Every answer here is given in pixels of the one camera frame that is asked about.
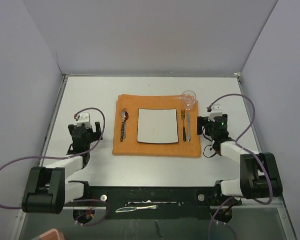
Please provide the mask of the silver knife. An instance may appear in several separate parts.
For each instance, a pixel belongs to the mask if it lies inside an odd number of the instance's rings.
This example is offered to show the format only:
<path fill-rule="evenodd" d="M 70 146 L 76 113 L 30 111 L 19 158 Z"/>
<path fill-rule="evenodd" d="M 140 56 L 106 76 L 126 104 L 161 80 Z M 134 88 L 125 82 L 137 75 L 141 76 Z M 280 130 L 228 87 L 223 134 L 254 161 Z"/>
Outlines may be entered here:
<path fill-rule="evenodd" d="M 191 131 L 190 131 L 190 114 L 189 111 L 187 111 L 187 141 L 189 142 L 191 140 Z"/>

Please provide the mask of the green handled utensil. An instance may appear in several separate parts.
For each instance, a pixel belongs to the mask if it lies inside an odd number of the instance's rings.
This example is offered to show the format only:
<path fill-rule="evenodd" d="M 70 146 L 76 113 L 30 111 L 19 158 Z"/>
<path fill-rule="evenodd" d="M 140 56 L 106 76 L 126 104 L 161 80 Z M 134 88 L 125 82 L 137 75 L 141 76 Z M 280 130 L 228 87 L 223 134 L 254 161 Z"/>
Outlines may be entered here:
<path fill-rule="evenodd" d="M 185 129 L 185 109 L 181 110 L 181 119 L 182 119 L 182 134 L 183 134 L 183 141 L 187 141 L 187 136 L 186 136 L 186 129 Z"/>

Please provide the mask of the silver spoon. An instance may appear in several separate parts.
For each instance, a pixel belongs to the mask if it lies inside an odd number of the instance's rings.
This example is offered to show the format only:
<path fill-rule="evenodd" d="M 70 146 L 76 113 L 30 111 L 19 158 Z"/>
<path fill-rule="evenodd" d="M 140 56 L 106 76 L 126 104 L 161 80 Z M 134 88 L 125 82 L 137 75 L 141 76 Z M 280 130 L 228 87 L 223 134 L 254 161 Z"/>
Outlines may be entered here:
<path fill-rule="evenodd" d="M 126 138 L 126 121 L 124 121 L 123 139 Z"/>

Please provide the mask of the orange cloth placemat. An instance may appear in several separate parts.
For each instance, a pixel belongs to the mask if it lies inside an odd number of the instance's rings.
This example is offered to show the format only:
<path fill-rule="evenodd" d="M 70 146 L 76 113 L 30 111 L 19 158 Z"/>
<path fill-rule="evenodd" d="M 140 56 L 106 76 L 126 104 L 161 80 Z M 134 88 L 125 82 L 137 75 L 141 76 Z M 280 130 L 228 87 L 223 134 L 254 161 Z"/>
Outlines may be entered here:
<path fill-rule="evenodd" d="M 166 96 L 141 96 L 121 94 L 116 102 L 116 113 L 113 133 L 112 154 L 123 156 L 157 156 L 157 157 L 188 157 L 198 158 L 201 156 L 200 137 L 197 135 L 198 101 L 194 108 L 189 111 L 190 115 L 190 141 L 172 144 L 146 144 L 137 142 L 138 109 L 176 109 L 178 120 L 179 137 L 182 137 L 182 119 L 180 111 L 184 109 L 180 95 Z M 126 138 L 120 141 L 121 136 L 121 112 L 126 109 L 129 115 L 126 124 Z"/>

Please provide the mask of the clear plastic cup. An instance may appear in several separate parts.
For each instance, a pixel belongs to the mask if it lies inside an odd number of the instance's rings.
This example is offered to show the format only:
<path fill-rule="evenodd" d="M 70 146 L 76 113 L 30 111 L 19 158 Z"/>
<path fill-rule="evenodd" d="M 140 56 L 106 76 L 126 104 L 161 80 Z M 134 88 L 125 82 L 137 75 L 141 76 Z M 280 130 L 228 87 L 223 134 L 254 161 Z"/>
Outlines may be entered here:
<path fill-rule="evenodd" d="M 180 97 L 185 109 L 188 111 L 192 110 L 196 102 L 196 93 L 190 90 L 186 90 L 181 94 Z"/>

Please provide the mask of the white square plate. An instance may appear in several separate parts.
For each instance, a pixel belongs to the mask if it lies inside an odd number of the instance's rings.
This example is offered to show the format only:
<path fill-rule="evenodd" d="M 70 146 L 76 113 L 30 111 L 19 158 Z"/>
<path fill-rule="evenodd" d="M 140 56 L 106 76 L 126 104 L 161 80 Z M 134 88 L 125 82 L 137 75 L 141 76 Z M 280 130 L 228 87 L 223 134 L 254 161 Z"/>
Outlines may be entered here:
<path fill-rule="evenodd" d="M 157 145 L 178 143 L 177 110 L 139 108 L 137 142 Z"/>

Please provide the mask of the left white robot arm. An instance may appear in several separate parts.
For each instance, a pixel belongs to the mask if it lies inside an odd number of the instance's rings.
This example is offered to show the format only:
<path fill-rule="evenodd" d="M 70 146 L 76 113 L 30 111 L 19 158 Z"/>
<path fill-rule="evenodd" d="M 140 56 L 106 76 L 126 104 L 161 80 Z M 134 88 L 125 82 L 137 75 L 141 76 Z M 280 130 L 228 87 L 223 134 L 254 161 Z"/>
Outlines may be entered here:
<path fill-rule="evenodd" d="M 91 192 L 82 182 L 66 183 L 66 178 L 85 168 L 90 160 L 91 143 L 102 140 L 100 123 L 95 131 L 87 123 L 68 125 L 72 143 L 66 158 L 47 166 L 31 168 L 22 200 L 25 213 L 59 214 L 72 200 L 84 206 L 91 200 Z"/>

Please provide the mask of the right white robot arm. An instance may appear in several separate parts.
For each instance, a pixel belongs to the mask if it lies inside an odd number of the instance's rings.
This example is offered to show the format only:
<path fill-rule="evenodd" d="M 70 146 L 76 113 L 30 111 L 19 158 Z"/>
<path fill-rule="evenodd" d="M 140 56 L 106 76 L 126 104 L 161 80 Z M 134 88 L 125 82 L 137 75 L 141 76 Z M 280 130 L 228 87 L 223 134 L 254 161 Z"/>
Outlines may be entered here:
<path fill-rule="evenodd" d="M 208 146 L 216 155 L 226 157 L 239 166 L 239 178 L 219 180 L 212 192 L 213 200 L 224 204 L 230 196 L 245 199 L 261 199 L 280 197 L 283 187 L 279 176 L 275 156 L 269 152 L 255 152 L 238 146 L 229 137 L 227 130 L 227 114 L 213 118 L 197 117 L 197 134 L 210 140 Z"/>

